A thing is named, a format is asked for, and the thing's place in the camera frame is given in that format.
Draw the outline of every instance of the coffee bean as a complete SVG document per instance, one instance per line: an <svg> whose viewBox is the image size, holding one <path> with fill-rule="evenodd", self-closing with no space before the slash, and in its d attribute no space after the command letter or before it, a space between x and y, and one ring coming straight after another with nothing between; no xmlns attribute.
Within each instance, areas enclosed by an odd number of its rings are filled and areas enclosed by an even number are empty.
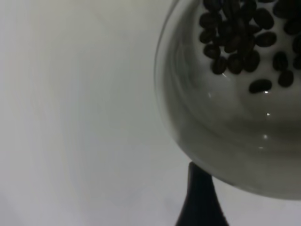
<svg viewBox="0 0 301 226"><path fill-rule="evenodd" d="M294 53L301 54L301 35L297 36L293 41Z"/></svg>
<svg viewBox="0 0 301 226"><path fill-rule="evenodd" d="M222 1L221 0L204 0L204 6L210 12L218 12L222 8Z"/></svg>
<svg viewBox="0 0 301 226"><path fill-rule="evenodd" d="M257 4L253 0L247 1L240 9L239 15L243 17L246 22L250 22L256 12Z"/></svg>
<svg viewBox="0 0 301 226"><path fill-rule="evenodd" d="M228 39L224 38L224 37L221 37L221 36L218 36L218 37L214 37L212 39L212 42L216 46L225 46L228 42Z"/></svg>
<svg viewBox="0 0 301 226"><path fill-rule="evenodd" d="M221 50L218 46L209 44L205 46L204 54L211 59L216 59L220 56Z"/></svg>
<svg viewBox="0 0 301 226"><path fill-rule="evenodd" d="M276 0L258 0L258 2L262 2L262 3L270 3L270 2L274 2Z"/></svg>
<svg viewBox="0 0 301 226"><path fill-rule="evenodd" d="M212 65L212 72L214 74L223 74L227 69L227 59L224 57L217 58Z"/></svg>
<svg viewBox="0 0 301 226"><path fill-rule="evenodd" d="M262 28L253 24L249 24L247 30L249 34L256 34L260 32Z"/></svg>
<svg viewBox="0 0 301 226"><path fill-rule="evenodd" d="M225 52L226 53L233 53L234 51L236 51L240 45L241 42L241 37L236 35L234 36L229 42L227 42L227 44L225 45Z"/></svg>
<svg viewBox="0 0 301 226"><path fill-rule="evenodd" d="M293 72L292 71L282 72L279 76L278 84L284 88L290 87L293 84Z"/></svg>
<svg viewBox="0 0 301 226"><path fill-rule="evenodd" d="M212 41L212 39L215 37L216 35L216 30L211 28L211 29L206 29L204 30L200 37L199 37L199 40L204 43L204 44L207 44L209 42Z"/></svg>
<svg viewBox="0 0 301 226"><path fill-rule="evenodd" d="M290 19L284 25L284 31L289 35L297 35L301 32L301 18Z"/></svg>
<svg viewBox="0 0 301 226"><path fill-rule="evenodd" d="M277 36L273 32L265 32L256 37L256 45L259 47L270 47L277 41Z"/></svg>
<svg viewBox="0 0 301 226"><path fill-rule="evenodd" d="M232 28L232 23L230 21L223 21L218 25L218 34L221 37L229 38L233 35L234 30Z"/></svg>
<svg viewBox="0 0 301 226"><path fill-rule="evenodd" d="M293 67L297 70L301 70L301 55L297 56L293 60Z"/></svg>
<svg viewBox="0 0 301 226"><path fill-rule="evenodd" d="M238 54L241 57L248 56L255 46L255 38L254 36L244 36L242 38L242 41L240 42L240 45L238 47Z"/></svg>
<svg viewBox="0 0 301 226"><path fill-rule="evenodd" d="M265 30L271 29L275 24L272 15L265 8L259 8L256 10L254 20Z"/></svg>
<svg viewBox="0 0 301 226"><path fill-rule="evenodd" d="M297 17L298 6L295 0L293 0L293 4L290 4L288 0L280 0L274 5L273 13L278 18L291 19Z"/></svg>
<svg viewBox="0 0 301 226"><path fill-rule="evenodd" d="M261 93L272 89L272 82L267 79L258 79L251 83L249 87L250 93Z"/></svg>
<svg viewBox="0 0 301 226"><path fill-rule="evenodd" d="M238 54L232 54L228 58L227 66L233 74L240 74L243 70L243 62Z"/></svg>
<svg viewBox="0 0 301 226"><path fill-rule="evenodd" d="M260 55L257 51L252 51L246 58L243 63L244 70L246 72L254 72L259 65Z"/></svg>
<svg viewBox="0 0 301 226"><path fill-rule="evenodd" d="M273 58L273 67L276 71L285 71L288 68L288 60L285 52L277 52Z"/></svg>
<svg viewBox="0 0 301 226"><path fill-rule="evenodd" d="M240 10L239 0L224 0L222 10L228 19L233 19Z"/></svg>
<svg viewBox="0 0 301 226"><path fill-rule="evenodd" d="M204 13L199 20L203 28L216 28L220 22L222 22L222 16L218 13Z"/></svg>
<svg viewBox="0 0 301 226"><path fill-rule="evenodd" d="M236 34L245 34L247 29L247 23L243 20L242 17L236 18L234 22L234 30Z"/></svg>

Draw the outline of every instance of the roasted coffee bean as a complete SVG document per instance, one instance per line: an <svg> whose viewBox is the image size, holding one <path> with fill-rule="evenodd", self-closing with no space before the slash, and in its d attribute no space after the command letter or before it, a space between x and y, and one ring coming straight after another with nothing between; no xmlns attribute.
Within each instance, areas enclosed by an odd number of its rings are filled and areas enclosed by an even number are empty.
<svg viewBox="0 0 301 226"><path fill-rule="evenodd" d="M224 37L221 37L221 36L218 36L218 37L214 37L212 39L212 42L216 46L225 46L228 42L228 39L224 38Z"/></svg>
<svg viewBox="0 0 301 226"><path fill-rule="evenodd" d="M273 32L265 32L256 37L256 45L260 47L270 47L277 41L277 36Z"/></svg>
<svg viewBox="0 0 301 226"><path fill-rule="evenodd" d="M290 19L284 25L284 31L289 35L297 35L301 32L301 18Z"/></svg>
<svg viewBox="0 0 301 226"><path fill-rule="evenodd" d="M216 59L220 56L221 50L218 46L209 44L205 46L204 54L211 59Z"/></svg>
<svg viewBox="0 0 301 226"><path fill-rule="evenodd" d="M255 47L254 36L244 36L238 47L238 54L241 57L248 56Z"/></svg>
<svg viewBox="0 0 301 226"><path fill-rule="evenodd" d="M212 41L212 39L215 37L216 35L216 30L211 28L211 29L205 29L200 37L199 37L199 40L204 43L204 44L207 44L209 42Z"/></svg>
<svg viewBox="0 0 301 226"><path fill-rule="evenodd" d="M240 74L243 70L243 62L238 54L232 54L228 58L227 66L233 74Z"/></svg>
<svg viewBox="0 0 301 226"><path fill-rule="evenodd" d="M301 70L301 55L297 56L293 60L293 67L297 70Z"/></svg>
<svg viewBox="0 0 301 226"><path fill-rule="evenodd" d="M218 25L217 31L221 37L226 37L226 38L231 37L234 33L232 23L230 21L223 21L222 23L220 23Z"/></svg>
<svg viewBox="0 0 301 226"><path fill-rule="evenodd" d="M246 58L243 63L244 70L246 72L254 72L259 65L260 55L257 51L252 51Z"/></svg>
<svg viewBox="0 0 301 226"><path fill-rule="evenodd" d="M290 87L293 84L293 72L292 71L282 72L279 76L278 84L284 88Z"/></svg>
<svg viewBox="0 0 301 226"><path fill-rule="evenodd" d="M242 17L236 18L234 22L234 30L236 34L245 34L247 29L247 23L243 20Z"/></svg>
<svg viewBox="0 0 301 226"><path fill-rule="evenodd" d="M203 28L216 28L220 22L222 22L222 16L218 13L204 13L199 20Z"/></svg>
<svg viewBox="0 0 301 226"><path fill-rule="evenodd" d="M276 71L285 71L288 68L288 60L285 52L277 52L273 58L273 67Z"/></svg>
<svg viewBox="0 0 301 226"><path fill-rule="evenodd" d="M204 6L210 12L218 12L222 8L222 1L221 0L204 0Z"/></svg>
<svg viewBox="0 0 301 226"><path fill-rule="evenodd" d="M272 15L265 8L259 8L256 10L254 20L265 30L271 29L275 24Z"/></svg>
<svg viewBox="0 0 301 226"><path fill-rule="evenodd" d="M296 1L282 0L278 1L273 8L276 17L282 19L291 19L298 16L298 6Z"/></svg>
<svg viewBox="0 0 301 226"><path fill-rule="evenodd" d="M243 17L246 22L250 22L254 17L257 9L257 4L253 0L247 1L240 9L239 15Z"/></svg>
<svg viewBox="0 0 301 226"><path fill-rule="evenodd" d="M227 69L227 59L224 57L217 58L212 65L212 72L214 74L223 74Z"/></svg>
<svg viewBox="0 0 301 226"><path fill-rule="evenodd" d="M233 19L240 10L239 0L224 0L222 10L228 19Z"/></svg>
<svg viewBox="0 0 301 226"><path fill-rule="evenodd" d="M253 24L249 24L247 30L249 34L256 34L260 32L262 28Z"/></svg>
<svg viewBox="0 0 301 226"><path fill-rule="evenodd" d="M293 41L294 53L301 54L301 35L297 36Z"/></svg>
<svg viewBox="0 0 301 226"><path fill-rule="evenodd" d="M249 92L250 93L261 93L261 92L266 92L272 89L272 82L267 79L258 79L254 82L251 83L249 87Z"/></svg>
<svg viewBox="0 0 301 226"><path fill-rule="evenodd" d="M233 53L234 51L236 51L238 49L238 47L240 46L240 42L241 42L241 37L236 35L234 36L229 42L227 42L227 44L225 45L225 52L226 53Z"/></svg>
<svg viewBox="0 0 301 226"><path fill-rule="evenodd" d="M274 2L276 0L258 0L258 2L262 2L262 3L270 3L270 2Z"/></svg>

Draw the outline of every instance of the white background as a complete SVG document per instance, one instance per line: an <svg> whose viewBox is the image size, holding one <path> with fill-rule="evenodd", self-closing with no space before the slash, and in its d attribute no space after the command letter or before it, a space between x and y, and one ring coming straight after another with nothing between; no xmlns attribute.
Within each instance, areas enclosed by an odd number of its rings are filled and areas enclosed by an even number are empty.
<svg viewBox="0 0 301 226"><path fill-rule="evenodd" d="M174 225L190 161L153 90L171 0L0 3L0 225ZM215 184L232 226L300 225L300 202Z"/></svg>

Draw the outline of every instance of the curved glass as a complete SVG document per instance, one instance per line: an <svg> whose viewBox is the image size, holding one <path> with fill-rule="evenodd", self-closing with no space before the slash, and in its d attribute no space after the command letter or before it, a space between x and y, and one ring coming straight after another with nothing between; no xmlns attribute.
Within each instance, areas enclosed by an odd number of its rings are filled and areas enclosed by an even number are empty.
<svg viewBox="0 0 301 226"><path fill-rule="evenodd" d="M259 49L261 63L253 74L213 75L198 41L204 11L202 0L178 0L163 26L155 92L165 126L180 148L218 179L256 194L300 199L301 102L294 96L301 96L301 81L289 90L275 85L271 92L248 93L254 78L275 76L271 57L280 47L291 49L291 42L279 34L274 47ZM282 25L275 19L273 31Z"/></svg>

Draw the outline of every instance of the glass bowl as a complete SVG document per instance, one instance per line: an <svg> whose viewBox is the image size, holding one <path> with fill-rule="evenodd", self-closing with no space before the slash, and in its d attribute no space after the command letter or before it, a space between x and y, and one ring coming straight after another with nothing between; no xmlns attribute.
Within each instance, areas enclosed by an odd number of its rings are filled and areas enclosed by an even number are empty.
<svg viewBox="0 0 301 226"><path fill-rule="evenodd" d="M272 4L265 7L271 11ZM204 11L202 0L178 0L164 23L155 92L165 126L179 147L214 177L252 193L300 199L301 80L294 71L294 84L284 89L272 67L277 51L287 51L289 62L293 60L293 37L283 32L285 21L274 17L273 47L256 47L261 63L254 73L214 75L198 41ZM259 78L270 79L272 90L250 94L250 83Z"/></svg>

